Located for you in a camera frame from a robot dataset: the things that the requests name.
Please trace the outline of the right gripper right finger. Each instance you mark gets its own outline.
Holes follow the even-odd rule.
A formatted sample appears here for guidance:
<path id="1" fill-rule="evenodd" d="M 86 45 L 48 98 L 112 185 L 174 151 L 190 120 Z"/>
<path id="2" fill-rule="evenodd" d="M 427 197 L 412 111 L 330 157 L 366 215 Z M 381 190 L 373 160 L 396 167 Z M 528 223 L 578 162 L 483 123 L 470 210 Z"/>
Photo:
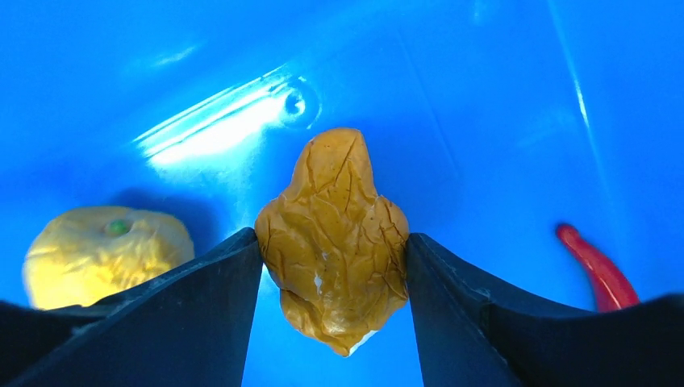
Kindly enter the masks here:
<path id="1" fill-rule="evenodd" d="M 608 313 L 529 293 L 423 233 L 407 288 L 426 386 L 680 386 L 683 296 Z"/>

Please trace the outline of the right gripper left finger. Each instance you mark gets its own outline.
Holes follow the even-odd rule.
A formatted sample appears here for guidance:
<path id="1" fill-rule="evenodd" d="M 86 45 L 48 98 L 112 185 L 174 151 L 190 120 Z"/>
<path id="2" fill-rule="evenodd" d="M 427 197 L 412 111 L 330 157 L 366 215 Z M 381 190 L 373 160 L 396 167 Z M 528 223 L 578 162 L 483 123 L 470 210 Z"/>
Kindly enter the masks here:
<path id="1" fill-rule="evenodd" d="M 245 227 L 92 306 L 1 304 L 4 386 L 238 386 L 262 270 Z"/>

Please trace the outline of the orange fried chicken piece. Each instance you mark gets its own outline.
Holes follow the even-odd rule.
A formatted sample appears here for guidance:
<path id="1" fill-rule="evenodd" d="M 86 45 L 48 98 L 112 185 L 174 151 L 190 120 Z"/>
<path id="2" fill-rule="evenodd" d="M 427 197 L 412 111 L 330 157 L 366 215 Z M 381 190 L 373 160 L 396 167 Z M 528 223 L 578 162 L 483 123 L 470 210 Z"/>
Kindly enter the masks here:
<path id="1" fill-rule="evenodd" d="M 355 128 L 305 145 L 254 230 L 286 320 L 339 356 L 351 356 L 408 301 L 407 217 L 377 191 Z"/>

